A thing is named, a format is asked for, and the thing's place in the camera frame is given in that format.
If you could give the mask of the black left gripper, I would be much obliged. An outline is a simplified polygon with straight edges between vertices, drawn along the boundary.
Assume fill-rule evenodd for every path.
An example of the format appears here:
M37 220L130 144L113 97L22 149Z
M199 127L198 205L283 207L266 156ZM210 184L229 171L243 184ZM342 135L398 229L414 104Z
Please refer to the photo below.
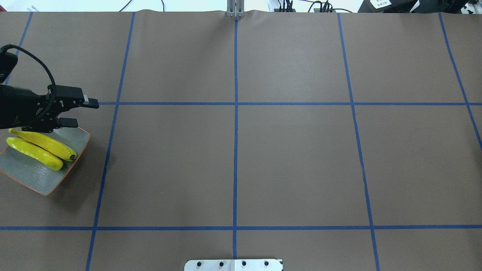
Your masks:
M38 95L25 88L1 85L1 129L21 128L23 131L52 133L58 128L78 128L74 118L58 118L64 111L75 108L98 109L97 99L89 98L79 87L47 87L50 94Z

